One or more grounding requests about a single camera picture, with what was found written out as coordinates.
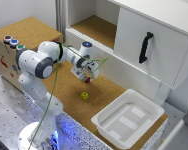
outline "black handle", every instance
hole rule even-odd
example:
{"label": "black handle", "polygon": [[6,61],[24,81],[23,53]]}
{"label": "black handle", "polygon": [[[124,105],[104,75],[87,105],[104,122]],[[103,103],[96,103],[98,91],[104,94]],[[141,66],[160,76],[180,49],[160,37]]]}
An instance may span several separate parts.
{"label": "black handle", "polygon": [[154,35],[150,32],[147,32],[147,36],[145,37],[144,41],[143,41],[143,45],[141,48],[141,53],[140,53],[140,57],[139,57],[139,63],[142,64],[143,62],[145,62],[147,60],[147,57],[145,57],[145,53],[147,50],[147,45],[148,45],[148,40],[151,39]]}

